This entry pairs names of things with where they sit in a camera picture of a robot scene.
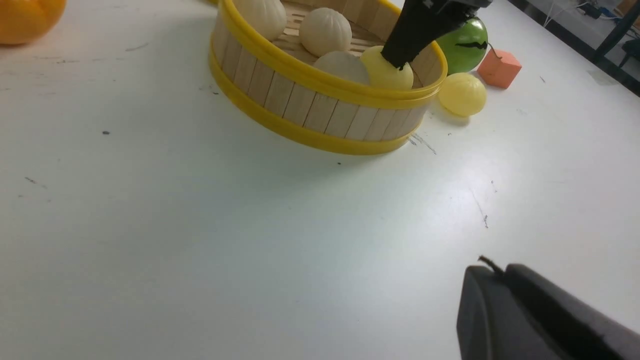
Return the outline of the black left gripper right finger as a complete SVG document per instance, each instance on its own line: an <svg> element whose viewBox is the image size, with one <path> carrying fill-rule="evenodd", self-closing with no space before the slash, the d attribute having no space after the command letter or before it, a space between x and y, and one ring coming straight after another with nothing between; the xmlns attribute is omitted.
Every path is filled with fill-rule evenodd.
<svg viewBox="0 0 640 360"><path fill-rule="evenodd" d="M466 267L457 313L463 360L637 360L640 337L524 264Z"/></svg>

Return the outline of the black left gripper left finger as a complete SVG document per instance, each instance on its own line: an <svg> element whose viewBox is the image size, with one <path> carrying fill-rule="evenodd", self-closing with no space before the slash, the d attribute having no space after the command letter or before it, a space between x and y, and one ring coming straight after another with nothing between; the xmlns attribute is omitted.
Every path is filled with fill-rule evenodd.
<svg viewBox="0 0 640 360"><path fill-rule="evenodd" d="M436 39L461 28L492 0L405 0L381 55L402 70Z"/></svg>

